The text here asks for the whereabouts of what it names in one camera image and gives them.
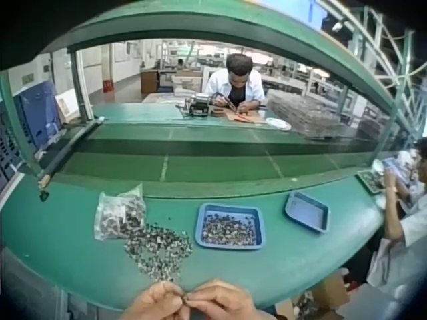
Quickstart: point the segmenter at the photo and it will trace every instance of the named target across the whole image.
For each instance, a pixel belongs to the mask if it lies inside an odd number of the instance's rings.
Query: black hair
[[[228,72],[232,72],[239,77],[248,75],[252,71],[253,66],[251,57],[247,55],[233,53],[227,56],[226,67]]]
[[[427,159],[427,137],[419,139],[415,143],[415,148],[420,153],[420,156],[423,160]]]

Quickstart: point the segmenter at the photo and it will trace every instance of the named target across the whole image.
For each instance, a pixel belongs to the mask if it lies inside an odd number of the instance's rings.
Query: white line
[[[328,155],[328,154],[323,154],[326,158],[328,158],[329,161],[332,162],[332,164],[335,166],[335,169],[340,170],[341,168],[336,164],[336,162]]]
[[[169,137],[167,138],[167,141],[172,140],[173,135],[173,129],[169,132]],[[167,164],[169,163],[169,155],[165,155],[165,159],[163,159],[163,167],[161,168],[161,176],[160,176],[160,182],[165,182],[166,180],[166,172],[167,172]]]
[[[258,136],[255,134],[255,132],[253,130],[251,130],[252,135],[254,136],[255,140],[262,143],[262,141],[260,140],[260,138],[258,138]],[[276,172],[278,173],[280,178],[284,178],[283,173],[280,171],[280,167],[279,165],[273,160],[272,156],[268,153],[267,150],[264,150],[266,152],[267,158],[270,161],[270,163],[272,164],[274,170],[276,170]]]
[[[167,163],[168,162],[169,162],[169,155],[166,155],[165,159],[163,160],[163,168],[161,168],[160,182],[165,182],[165,180],[166,180],[166,171],[167,171]]]
[[[24,176],[25,175],[23,173],[16,173],[8,182],[8,184],[6,184],[6,188],[4,188],[4,190],[0,193],[0,212],[8,198],[11,196],[13,190],[15,190],[15,188],[18,186]]]

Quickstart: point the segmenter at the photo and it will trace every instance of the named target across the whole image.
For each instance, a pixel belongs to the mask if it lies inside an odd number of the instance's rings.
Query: white lab coat
[[[401,220],[404,240],[382,239],[371,261],[367,282],[395,299],[405,300],[427,272],[427,195]]]
[[[228,97],[232,85],[228,80],[228,70],[221,69],[216,71],[209,79],[205,93],[213,95],[214,93],[221,93]],[[258,71],[252,70],[249,74],[248,82],[246,82],[246,98],[245,101],[258,100],[262,102],[265,99],[264,89],[262,88],[261,75]]]

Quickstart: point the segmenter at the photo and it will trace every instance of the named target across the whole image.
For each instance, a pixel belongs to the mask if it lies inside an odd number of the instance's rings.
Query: factory floor
[[[141,103],[146,95],[141,94],[139,74],[126,78],[114,84],[114,91],[104,93],[98,90],[89,95],[92,105],[101,103]]]

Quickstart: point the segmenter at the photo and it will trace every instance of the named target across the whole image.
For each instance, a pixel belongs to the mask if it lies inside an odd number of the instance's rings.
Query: clear plastic bag
[[[102,192],[93,225],[95,239],[126,239],[132,229],[143,227],[146,206],[142,194],[142,185],[117,196]]]

